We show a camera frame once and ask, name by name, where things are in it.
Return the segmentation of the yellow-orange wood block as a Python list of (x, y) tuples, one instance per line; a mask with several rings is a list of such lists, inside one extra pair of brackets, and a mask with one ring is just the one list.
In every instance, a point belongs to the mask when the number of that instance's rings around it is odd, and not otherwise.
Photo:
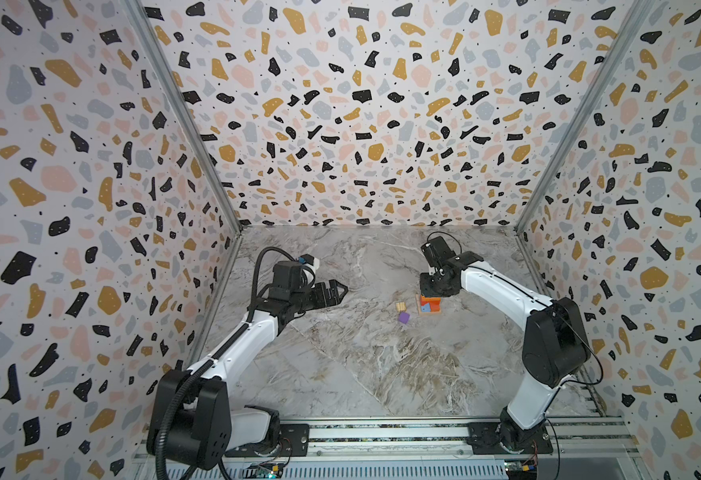
[(426, 297), (426, 296), (419, 296), (419, 303), (421, 305), (424, 304), (440, 304), (441, 299), (439, 297)]

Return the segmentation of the purple wood cube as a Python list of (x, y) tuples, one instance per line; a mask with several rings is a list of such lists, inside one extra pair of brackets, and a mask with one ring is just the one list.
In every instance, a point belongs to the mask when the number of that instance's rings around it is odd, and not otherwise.
[(410, 320), (410, 315), (409, 315), (409, 313), (406, 312), (406, 311), (404, 311), (404, 312), (399, 312), (399, 313), (398, 313), (398, 318), (397, 318), (397, 319), (398, 319), (398, 321), (399, 321), (401, 324), (406, 325), (406, 324), (408, 324), (408, 322), (409, 322), (409, 320)]

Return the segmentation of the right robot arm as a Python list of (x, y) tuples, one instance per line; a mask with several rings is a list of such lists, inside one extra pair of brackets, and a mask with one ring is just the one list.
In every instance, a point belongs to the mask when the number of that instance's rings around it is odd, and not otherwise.
[(511, 454), (526, 452), (542, 434), (547, 412), (562, 386), (576, 382), (576, 371), (591, 357), (577, 304), (535, 292), (500, 273), (480, 255), (449, 247), (446, 232), (434, 232), (422, 244), (428, 272), (419, 276), (426, 297), (474, 294), (500, 310), (523, 332), (522, 382), (502, 409), (492, 434), (472, 442)]

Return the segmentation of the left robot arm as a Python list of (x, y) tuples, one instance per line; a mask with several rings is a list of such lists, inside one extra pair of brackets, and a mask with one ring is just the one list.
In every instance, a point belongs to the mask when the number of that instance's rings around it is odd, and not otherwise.
[(170, 476), (170, 462), (184, 464), (190, 477), (224, 467), (226, 453), (240, 447), (263, 456), (282, 450), (280, 414), (253, 405), (232, 408), (230, 387), (292, 320), (344, 301), (348, 286), (319, 282), (318, 266), (310, 255), (276, 263), (272, 281), (254, 288), (234, 332), (196, 363), (178, 365), (160, 379), (146, 440), (158, 478)]

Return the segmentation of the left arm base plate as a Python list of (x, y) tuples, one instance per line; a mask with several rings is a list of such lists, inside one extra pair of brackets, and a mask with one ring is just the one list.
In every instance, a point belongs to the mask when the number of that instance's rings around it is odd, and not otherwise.
[(306, 457), (310, 445), (310, 424), (286, 423), (280, 425), (278, 433), (268, 434), (260, 443), (244, 444), (226, 452), (226, 458), (270, 458)]

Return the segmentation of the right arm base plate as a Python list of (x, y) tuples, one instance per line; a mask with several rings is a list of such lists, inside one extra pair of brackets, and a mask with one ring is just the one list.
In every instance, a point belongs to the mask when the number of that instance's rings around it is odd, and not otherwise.
[(539, 424), (522, 430), (512, 421), (480, 421), (467, 424), (466, 443), (474, 455), (552, 454), (554, 448)]

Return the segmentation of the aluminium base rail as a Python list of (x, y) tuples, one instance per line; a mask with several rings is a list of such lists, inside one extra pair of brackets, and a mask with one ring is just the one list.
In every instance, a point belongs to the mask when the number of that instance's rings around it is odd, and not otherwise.
[(554, 417), (544, 428), (552, 454), (474, 455), (467, 424), (488, 418), (314, 418), (308, 456), (226, 458), (226, 471), (196, 479), (648, 479), (624, 422)]

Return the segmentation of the left frame aluminium post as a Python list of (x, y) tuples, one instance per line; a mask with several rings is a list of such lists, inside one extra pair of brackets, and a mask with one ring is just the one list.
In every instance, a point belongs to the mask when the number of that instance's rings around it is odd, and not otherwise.
[(140, 40), (140, 44), (144, 48), (144, 55), (148, 58), (150, 64), (156, 72), (156, 79), (158, 83), (162, 86), (164, 93), (166, 94), (166, 100), (176, 117), (178, 118), (178, 124), (182, 128), (182, 132), (186, 134), (188, 138), (188, 143), (194, 156), (200, 164), (200, 169), (204, 174), (208, 184), (210, 184), (210, 190), (214, 194), (218, 204), (220, 204), (220, 209), (222, 210), (222, 215), (224, 216), (224, 221), (226, 225), (230, 226), (230, 229), (234, 232), (234, 236), (240, 237), (242, 235), (242, 226), (240, 222), (236, 219), (234, 215), (234, 210), (228, 201), (228, 196), (224, 191), (224, 186), (218, 178), (218, 172), (210, 160), (210, 154), (204, 148), (204, 142), (200, 137), (200, 132), (196, 128), (196, 124), (186, 108), (186, 102), (184, 102), (184, 96), (182, 96), (182, 90), (174, 82), (174, 76), (172, 76), (172, 70), (166, 61), (166, 56), (160, 48), (160, 42), (158, 38), (154, 35), (154, 30), (148, 21), (148, 16), (144, 12), (144, 6), (142, 2), (138, 0), (124, 0), (122, 1), (124, 10), (126, 10), (126, 16), (130, 20), (130, 24), (136, 32), (136, 37)]

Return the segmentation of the frame aluminium post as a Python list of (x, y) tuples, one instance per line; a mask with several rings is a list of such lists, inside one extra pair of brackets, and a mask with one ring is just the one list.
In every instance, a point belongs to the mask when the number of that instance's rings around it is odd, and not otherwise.
[(524, 207), (514, 233), (517, 237), (522, 236), (524, 229), (530, 224), (532, 216), (537, 206), (542, 202), (546, 189), (554, 182), (554, 177), (559, 168), (564, 164), (566, 157), (586, 121), (594, 114), (599, 98), (604, 94), (606, 87), (616, 68), (620, 66), (624, 55), (628, 52), (631, 42), (636, 38), (643, 22), (648, 18), (654, 2), (650, 0), (635, 0), (632, 2), (624, 22), (620, 25), (620, 30), (616, 40), (612, 42), (611, 49), (605, 56), (602, 66), (599, 68), (592, 84), (586, 90), (578, 110), (574, 113), (569, 125), (563, 130), (561, 141), (558, 143), (550, 162), (548, 162), (544, 172), (539, 176), (538, 184), (531, 194), (528, 204)]
[(148, 58), (150, 64), (156, 72), (156, 79), (158, 83), (162, 86), (164, 93), (166, 94), (166, 100), (176, 117), (178, 118), (178, 124), (182, 128), (182, 132), (186, 134), (188, 138), (188, 143), (194, 156), (200, 164), (200, 169), (204, 174), (208, 184), (210, 184), (210, 190), (214, 194), (218, 204), (220, 204), (220, 209), (222, 210), (222, 215), (224, 216), (224, 221), (226, 225), (230, 226), (230, 229), (234, 232), (234, 236), (240, 237), (242, 235), (242, 226), (240, 222), (236, 219), (234, 215), (234, 210), (228, 201), (228, 196), (224, 191), (224, 186), (218, 178), (218, 172), (210, 160), (210, 154), (204, 148), (204, 142), (200, 137), (200, 132), (196, 128), (196, 124), (186, 108), (186, 102), (184, 102), (184, 96), (182, 96), (182, 90), (174, 82), (174, 76), (172, 76), (172, 70), (166, 61), (166, 56), (160, 48), (160, 42), (158, 38), (154, 35), (154, 30), (148, 21), (148, 16), (144, 12), (144, 6), (142, 2), (138, 0), (124, 0), (122, 1), (124, 10), (126, 10), (126, 16), (130, 20), (130, 24), (136, 32), (136, 37), (140, 40), (140, 44), (144, 48), (144, 55)]

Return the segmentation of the right frame aluminium post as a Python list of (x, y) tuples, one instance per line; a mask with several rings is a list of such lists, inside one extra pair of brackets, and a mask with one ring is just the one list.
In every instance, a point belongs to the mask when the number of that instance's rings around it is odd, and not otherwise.
[(563, 130), (561, 141), (558, 143), (550, 162), (548, 162), (544, 172), (539, 176), (538, 184), (531, 194), (528, 204), (524, 207), (514, 233), (517, 237), (522, 236), (524, 229), (530, 224), (532, 216), (537, 206), (542, 202), (546, 189), (554, 182), (554, 177), (559, 168), (564, 164), (566, 157), (586, 121), (594, 114), (599, 98), (604, 94), (606, 87), (616, 68), (620, 66), (624, 55), (628, 52), (631, 42), (636, 38), (643, 22), (648, 18), (654, 2), (650, 0), (635, 0), (632, 2), (624, 22), (620, 25), (620, 30), (616, 40), (612, 42), (611, 49), (605, 56), (602, 66), (599, 68), (592, 84), (586, 90), (578, 110), (574, 113), (569, 125)]

